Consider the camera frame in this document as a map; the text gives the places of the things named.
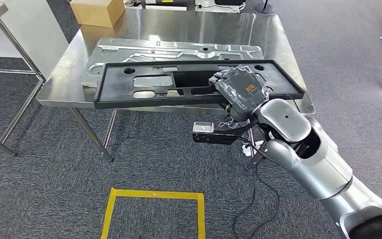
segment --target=cardboard box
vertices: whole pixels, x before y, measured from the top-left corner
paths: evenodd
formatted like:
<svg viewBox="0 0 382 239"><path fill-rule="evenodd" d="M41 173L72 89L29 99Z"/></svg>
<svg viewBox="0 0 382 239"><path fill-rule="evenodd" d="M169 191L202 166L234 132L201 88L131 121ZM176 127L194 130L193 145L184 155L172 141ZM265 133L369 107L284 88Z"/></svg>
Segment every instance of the cardboard box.
<svg viewBox="0 0 382 239"><path fill-rule="evenodd" d="M70 5L81 25L113 27L125 11L123 0L72 0Z"/></svg>

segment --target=gray carpet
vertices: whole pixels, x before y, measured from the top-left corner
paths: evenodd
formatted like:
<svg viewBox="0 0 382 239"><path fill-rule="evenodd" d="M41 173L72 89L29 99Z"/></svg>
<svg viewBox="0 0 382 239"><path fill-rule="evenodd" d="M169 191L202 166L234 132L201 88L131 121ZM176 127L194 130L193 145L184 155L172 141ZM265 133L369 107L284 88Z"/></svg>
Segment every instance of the gray carpet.
<svg viewBox="0 0 382 239"><path fill-rule="evenodd" d="M71 40L78 25L64 0L48 0ZM382 197L382 1L272 0L316 107L315 117L337 142L354 173ZM248 2L246 11L252 10ZM0 59L0 67L19 68ZM0 135L35 84L0 74ZM104 137L110 111L82 110ZM252 196L253 175L240 143L195 144L192 122L222 117L118 112L101 159L67 109L28 109L0 152L1 238L99 238L111 187L203 192L206 238L233 238L233 217ZM255 238L337 238L321 205L284 170L263 162L260 176L281 196L277 218ZM236 231L247 238L274 213L274 193L256 183L253 207ZM196 238L196 204L188 200L117 198L109 238Z"/></svg>

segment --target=yellow floor tape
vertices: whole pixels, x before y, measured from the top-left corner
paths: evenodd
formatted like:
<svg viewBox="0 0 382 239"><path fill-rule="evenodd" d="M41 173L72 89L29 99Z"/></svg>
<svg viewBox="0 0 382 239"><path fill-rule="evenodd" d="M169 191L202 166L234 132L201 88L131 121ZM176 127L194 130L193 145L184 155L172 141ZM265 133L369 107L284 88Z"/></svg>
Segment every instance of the yellow floor tape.
<svg viewBox="0 0 382 239"><path fill-rule="evenodd" d="M169 199L191 199L197 200L197 225L198 239L205 239L204 229L204 195L203 193L185 193L185 192L161 192L161 191L140 191L110 189L109 200L107 202L106 213L104 215L103 228L101 230L101 239L107 239L109 233L110 220L115 206L116 197L137 197L137 198L169 198Z"/></svg>

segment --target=stainless steel table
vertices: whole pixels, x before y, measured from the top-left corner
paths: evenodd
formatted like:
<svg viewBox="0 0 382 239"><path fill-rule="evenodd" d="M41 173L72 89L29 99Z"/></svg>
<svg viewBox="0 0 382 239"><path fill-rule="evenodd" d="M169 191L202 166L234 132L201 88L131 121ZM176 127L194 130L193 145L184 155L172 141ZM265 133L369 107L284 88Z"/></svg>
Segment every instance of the stainless steel table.
<svg viewBox="0 0 382 239"><path fill-rule="evenodd" d="M94 107L93 98L96 88L83 87L78 78L97 41L102 37L144 40L157 37L161 41L260 46L265 59L273 59L279 63L306 90L277 15L127 9L113 29L82 26L36 97L44 106L71 108L79 124L108 160L111 157L106 147L116 110L110 119L104 143L101 143L78 109ZM308 92L302 100L296 100L296 103L301 112L314 113ZM129 108L127 110L225 114L218 105Z"/></svg>
<svg viewBox="0 0 382 239"><path fill-rule="evenodd" d="M6 7L6 5L4 3L0 2L0 17L2 15L4 15L7 11L8 11L8 8ZM46 81L46 78L43 76L43 74L40 72L40 70L37 68L37 66L34 64L34 62L31 60L31 58L28 56L28 54L25 52L25 50L22 48L22 46L18 43L17 39L10 32L10 30L5 26L5 24L2 22L1 19L0 19L0 29L5 34L5 36L8 38L8 40L13 44L13 46L17 49L17 51L22 56L24 62L30 68L30 71L0 69L0 73L36 75L37 79L39 80L37 82L36 86L34 87L34 89L31 91L30 95L27 97L27 100L21 106L21 109L17 112L14 119L9 124L5 133L3 133L3 136L0 138L0 149L4 152L10 154L10 155L15 155L15 152L12 149L6 147L4 144L5 144L6 140L8 139L8 137L10 136L10 134L12 133L12 131L14 130L15 126L18 124L18 122L21 119L22 115L24 114L25 110L30 105L34 96L36 96L40 87Z"/></svg>

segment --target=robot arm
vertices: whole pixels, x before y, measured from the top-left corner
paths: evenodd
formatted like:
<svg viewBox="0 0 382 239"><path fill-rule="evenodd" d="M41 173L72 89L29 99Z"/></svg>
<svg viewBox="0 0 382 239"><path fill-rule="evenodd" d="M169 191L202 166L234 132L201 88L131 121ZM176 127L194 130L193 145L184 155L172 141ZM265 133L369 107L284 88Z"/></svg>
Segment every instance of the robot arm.
<svg viewBox="0 0 382 239"><path fill-rule="evenodd" d="M263 81L248 67L220 72L209 82L231 103L234 119L251 122L224 132L196 122L194 141L231 144L258 124L266 136L260 151L320 200L342 238L382 239L382 199L353 176L337 145L315 119L282 99L269 100Z"/></svg>

